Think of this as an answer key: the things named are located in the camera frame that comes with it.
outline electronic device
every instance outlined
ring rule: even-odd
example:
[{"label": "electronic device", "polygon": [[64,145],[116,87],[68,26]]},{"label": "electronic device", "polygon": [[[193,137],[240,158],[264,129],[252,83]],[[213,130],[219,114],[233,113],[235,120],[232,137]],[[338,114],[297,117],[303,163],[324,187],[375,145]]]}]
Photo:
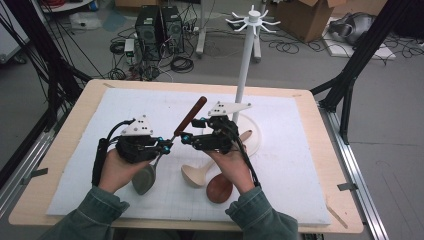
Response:
[{"label": "electronic device", "polygon": [[184,52],[184,39],[182,33],[183,22],[176,6],[161,8],[165,32],[165,42],[169,53]]},{"label": "electronic device", "polygon": [[141,57],[144,61],[159,61],[160,46],[163,43],[160,8],[157,5],[144,5],[140,8],[135,30],[140,43]]},{"label": "electronic device", "polygon": [[135,51],[135,41],[132,38],[125,40],[124,47],[125,58],[127,59],[128,65],[136,65],[137,64],[137,54]]},{"label": "electronic device", "polygon": [[219,151],[222,154],[229,153],[234,145],[238,147],[243,160],[250,169],[252,180],[255,186],[261,186],[256,172],[253,169],[249,156],[243,147],[243,143],[239,137],[238,126],[231,121],[228,114],[239,112],[250,108],[251,104],[218,102],[208,112],[209,119],[200,118],[191,120],[194,128],[212,128],[211,134],[193,135],[188,132],[181,132],[181,143],[191,145],[194,149],[200,151]]},{"label": "electronic device", "polygon": [[[171,152],[174,139],[183,133],[184,129],[196,114],[199,113],[206,102],[206,97],[202,96],[199,98],[193,108],[175,129],[174,136],[170,140],[165,140],[162,137],[151,137],[151,135],[153,135],[153,130],[146,115],[142,115],[138,119],[125,120],[118,123],[110,130],[106,138],[99,139],[91,183],[94,186],[99,185],[108,148],[110,145],[116,143],[118,155],[128,163],[134,164],[156,159],[154,165],[148,164],[132,179],[136,192],[140,195],[146,193],[155,182],[156,167],[159,159],[162,155],[167,155]],[[123,125],[128,126],[121,131],[120,136],[113,137],[114,132]]]},{"label": "electronic device", "polygon": [[343,18],[331,21],[328,32],[337,33],[350,45],[357,46],[370,29],[374,20],[375,16],[367,13],[347,13]]}]

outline sleeve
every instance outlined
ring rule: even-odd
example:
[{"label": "sleeve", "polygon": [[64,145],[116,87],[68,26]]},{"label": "sleeve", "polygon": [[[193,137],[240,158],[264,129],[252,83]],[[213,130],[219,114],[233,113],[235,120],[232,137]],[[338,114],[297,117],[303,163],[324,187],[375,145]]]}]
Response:
[{"label": "sleeve", "polygon": [[245,240],[298,238],[297,220],[275,211],[259,187],[240,196],[225,212],[242,229]]},{"label": "sleeve", "polygon": [[112,239],[111,223],[129,207],[119,197],[93,187],[79,207],[54,225],[40,240]]}]

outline floor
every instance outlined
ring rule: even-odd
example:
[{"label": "floor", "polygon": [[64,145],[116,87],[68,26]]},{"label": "floor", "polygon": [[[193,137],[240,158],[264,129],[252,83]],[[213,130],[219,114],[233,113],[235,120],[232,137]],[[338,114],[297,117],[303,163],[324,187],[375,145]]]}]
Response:
[{"label": "floor", "polygon": [[[226,15],[222,13],[228,13],[224,9],[231,8],[223,6],[214,9],[207,23],[209,33],[202,58],[195,54],[191,57],[193,71],[168,72],[169,75],[161,74],[154,81],[237,84],[244,38],[212,29],[230,31],[224,22]],[[109,8],[100,9],[97,14],[103,27],[75,31],[72,37],[104,74],[112,65],[109,40],[133,27],[135,18]],[[330,57],[323,47],[323,51],[314,51],[300,43],[284,48],[291,47],[288,51],[295,54],[280,52],[268,41],[282,38],[266,34],[262,38],[262,58],[260,63],[250,64],[248,86],[312,89],[337,76],[348,61]],[[99,75],[68,37],[65,41],[75,66],[88,75]],[[395,51],[401,49],[401,46],[394,48]],[[349,126],[351,147],[378,213],[389,238],[397,240],[424,238],[424,128],[421,125],[424,122],[424,56],[408,56],[397,53],[396,59],[386,64],[381,60],[369,62],[355,85]],[[47,105],[30,63],[0,65],[0,75],[0,167],[3,167]],[[325,93],[317,95],[316,100],[323,97]],[[46,229],[11,226],[7,221],[9,212],[0,220],[0,236],[5,239],[34,239]],[[365,230],[358,235],[326,234],[325,239],[372,237]]]}]

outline hand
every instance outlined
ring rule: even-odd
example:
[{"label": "hand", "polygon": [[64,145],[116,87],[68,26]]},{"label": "hand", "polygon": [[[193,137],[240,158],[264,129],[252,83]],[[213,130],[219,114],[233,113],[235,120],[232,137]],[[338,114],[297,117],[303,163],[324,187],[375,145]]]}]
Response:
[{"label": "hand", "polygon": [[150,164],[150,161],[128,163],[119,156],[116,149],[112,149],[106,155],[99,188],[115,193],[118,189],[127,185],[133,176],[148,164]]},{"label": "hand", "polygon": [[236,186],[240,194],[255,187],[250,170],[236,147],[225,155],[217,151],[205,151],[205,153],[216,162],[222,174]]}]

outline white board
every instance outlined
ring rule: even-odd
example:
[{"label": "white board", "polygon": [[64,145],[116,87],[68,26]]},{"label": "white board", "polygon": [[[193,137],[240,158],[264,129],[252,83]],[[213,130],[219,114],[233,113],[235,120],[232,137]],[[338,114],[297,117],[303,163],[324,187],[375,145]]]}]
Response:
[{"label": "white board", "polygon": [[[217,101],[235,99],[229,94],[108,89],[65,168],[47,214],[65,215],[82,201],[91,188],[98,140],[106,137],[117,123],[145,114],[153,136],[170,139],[200,96],[206,96],[208,102],[197,118],[207,117],[207,111]],[[243,102],[250,102],[253,107],[242,113],[261,128],[262,144],[251,161],[272,206],[296,218],[300,225],[330,224],[294,99],[244,96]],[[199,135],[202,130],[189,126],[186,131]],[[237,200],[235,188],[227,202],[214,204],[207,199],[205,187],[191,188],[182,178],[183,164],[199,167],[208,160],[203,152],[176,138],[171,153],[160,160],[156,183],[149,192],[139,196],[130,183],[116,193],[131,204],[122,217],[231,221],[224,210]],[[218,173],[219,168],[214,165],[207,174],[207,182]]]}]

